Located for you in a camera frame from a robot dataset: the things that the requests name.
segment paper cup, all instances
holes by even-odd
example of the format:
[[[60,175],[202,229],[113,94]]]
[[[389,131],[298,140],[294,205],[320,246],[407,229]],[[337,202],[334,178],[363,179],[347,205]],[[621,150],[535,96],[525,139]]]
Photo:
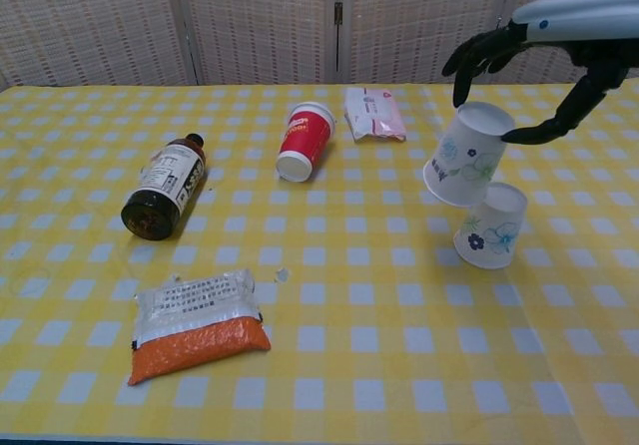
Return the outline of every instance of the paper cup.
[[[280,177],[295,183],[308,179],[334,130],[335,119],[328,107],[312,102],[297,104],[289,115],[289,128],[276,162]]]
[[[486,196],[472,208],[455,234],[457,253],[481,268],[503,268],[512,262],[528,199],[509,184],[490,183]]]
[[[480,203],[515,127],[508,113],[488,103],[465,103],[448,126],[423,180],[441,201],[461,208]]]

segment black robotic finger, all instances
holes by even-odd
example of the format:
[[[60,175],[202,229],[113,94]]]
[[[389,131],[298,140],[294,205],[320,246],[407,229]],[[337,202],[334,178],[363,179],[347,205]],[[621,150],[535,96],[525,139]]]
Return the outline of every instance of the black robotic finger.
[[[496,57],[488,66],[488,73],[494,74],[501,71],[506,65],[510,62],[510,60],[518,53],[519,51],[515,50],[511,53],[502,54],[501,56]]]
[[[510,22],[507,26],[495,29],[484,37],[479,38],[473,45],[471,53],[492,61],[508,54],[514,56],[521,51],[522,43],[525,39],[526,26]]]
[[[457,46],[457,49],[454,50],[454,52],[450,55],[450,58],[448,58],[448,61],[446,61],[446,64],[444,64],[443,69],[441,70],[442,76],[450,76],[456,73],[468,52],[474,48],[478,41],[481,41],[489,34],[492,34],[492,31],[489,33],[477,34]]]
[[[488,66],[490,66],[491,61],[490,59],[484,59],[474,70],[474,72],[472,73],[473,77],[477,77],[480,74],[484,73],[486,71],[486,69],[488,68]]]
[[[557,138],[565,136],[572,128],[566,128],[556,119],[548,119],[534,128],[513,129],[501,136],[504,143],[523,144],[533,146],[546,144]]]
[[[475,70],[479,62],[473,55],[468,55],[459,65],[455,76],[455,86],[452,90],[452,105],[455,108],[461,106],[468,99],[472,78],[475,76]]]

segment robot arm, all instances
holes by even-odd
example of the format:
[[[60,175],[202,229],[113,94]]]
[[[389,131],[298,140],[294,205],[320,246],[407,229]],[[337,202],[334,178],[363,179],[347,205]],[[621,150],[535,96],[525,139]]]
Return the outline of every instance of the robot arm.
[[[442,74],[456,73],[454,106],[466,101],[473,77],[501,71],[535,46],[563,48],[587,73],[554,118],[506,133],[507,143],[543,144],[566,135],[639,67],[639,0],[539,0],[518,8],[505,27],[470,38],[448,59]]]

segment orange snack bag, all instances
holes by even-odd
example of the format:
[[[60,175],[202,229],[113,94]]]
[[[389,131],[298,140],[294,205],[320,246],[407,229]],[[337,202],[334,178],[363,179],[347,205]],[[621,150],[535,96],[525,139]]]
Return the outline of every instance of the orange snack bag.
[[[136,295],[129,385],[250,350],[270,350],[248,270]]]

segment floral paper cup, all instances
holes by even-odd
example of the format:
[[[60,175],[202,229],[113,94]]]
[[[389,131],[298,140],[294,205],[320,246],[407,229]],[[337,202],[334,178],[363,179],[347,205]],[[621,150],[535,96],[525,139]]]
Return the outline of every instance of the floral paper cup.
[[[528,199],[505,183],[490,183],[481,204],[472,208],[454,236],[457,253],[481,268],[503,268],[512,262]]]
[[[428,189],[452,206],[467,208],[480,203],[506,149],[501,136],[514,126],[508,113],[491,104],[460,106],[423,168]]]

